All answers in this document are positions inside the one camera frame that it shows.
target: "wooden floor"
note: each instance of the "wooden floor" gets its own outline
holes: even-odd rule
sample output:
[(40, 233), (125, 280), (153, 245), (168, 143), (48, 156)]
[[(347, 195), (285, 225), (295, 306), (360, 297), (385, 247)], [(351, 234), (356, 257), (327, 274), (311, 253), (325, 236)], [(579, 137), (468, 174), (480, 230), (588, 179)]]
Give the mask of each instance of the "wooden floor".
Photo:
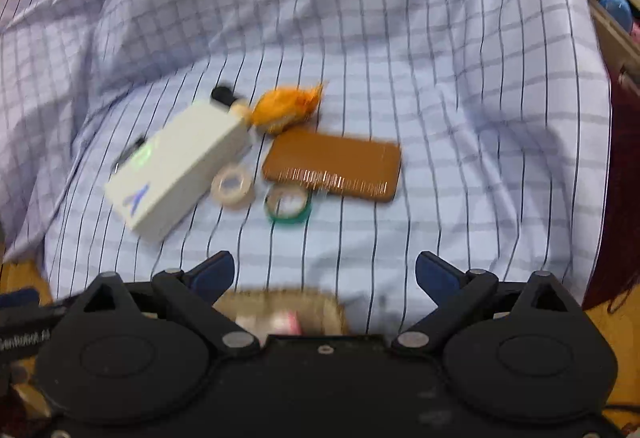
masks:
[[(49, 288), (33, 263), (6, 264), (0, 268), (0, 292), (34, 286), (43, 303), (51, 302)], [(588, 311), (593, 323), (607, 339), (618, 358), (618, 381), (610, 403), (640, 404), (640, 288), (636, 288), (614, 315), (603, 304)], [(640, 416), (607, 413), (617, 426), (640, 424)]]

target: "blue ball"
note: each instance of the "blue ball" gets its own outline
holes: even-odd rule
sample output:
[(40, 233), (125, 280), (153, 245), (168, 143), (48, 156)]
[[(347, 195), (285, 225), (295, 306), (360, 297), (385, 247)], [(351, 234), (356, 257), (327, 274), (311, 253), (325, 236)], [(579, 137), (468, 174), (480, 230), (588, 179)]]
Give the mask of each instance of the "blue ball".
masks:
[(598, 2), (623, 30), (627, 33), (631, 32), (634, 26), (634, 16), (627, 0), (598, 0)]

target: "masking tape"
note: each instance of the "masking tape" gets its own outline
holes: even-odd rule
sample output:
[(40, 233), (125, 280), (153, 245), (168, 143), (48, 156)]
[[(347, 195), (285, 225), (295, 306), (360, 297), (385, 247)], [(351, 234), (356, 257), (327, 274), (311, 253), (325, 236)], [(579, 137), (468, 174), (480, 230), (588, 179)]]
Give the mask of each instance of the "masking tape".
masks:
[(211, 195), (228, 209), (242, 209), (255, 200), (254, 180), (239, 165), (228, 165), (213, 179)]

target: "green tape roll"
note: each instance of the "green tape roll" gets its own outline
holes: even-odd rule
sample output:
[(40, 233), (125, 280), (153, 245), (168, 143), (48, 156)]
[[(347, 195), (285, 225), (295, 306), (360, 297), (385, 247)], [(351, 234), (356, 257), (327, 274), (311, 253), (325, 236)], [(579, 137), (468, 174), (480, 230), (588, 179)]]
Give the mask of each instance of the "green tape roll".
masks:
[[(278, 204), (286, 196), (297, 196), (304, 201), (304, 204), (297, 211), (280, 214), (278, 212)], [(309, 214), (311, 214), (311, 192), (293, 184), (274, 185), (264, 199), (264, 210), (274, 223), (284, 225), (304, 223), (309, 218)]]

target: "red fabric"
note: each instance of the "red fabric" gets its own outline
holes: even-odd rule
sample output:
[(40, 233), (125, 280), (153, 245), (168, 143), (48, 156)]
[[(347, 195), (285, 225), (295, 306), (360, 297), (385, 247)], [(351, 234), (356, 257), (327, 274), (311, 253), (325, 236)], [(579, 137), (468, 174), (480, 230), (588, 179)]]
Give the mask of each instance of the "red fabric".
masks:
[(640, 267), (640, 97), (611, 77), (611, 153), (604, 230), (582, 307), (621, 293)]
[(10, 389), (0, 397), (0, 435), (7, 434), (15, 438), (33, 436), (46, 426), (45, 420), (27, 420), (26, 411), (18, 394)]

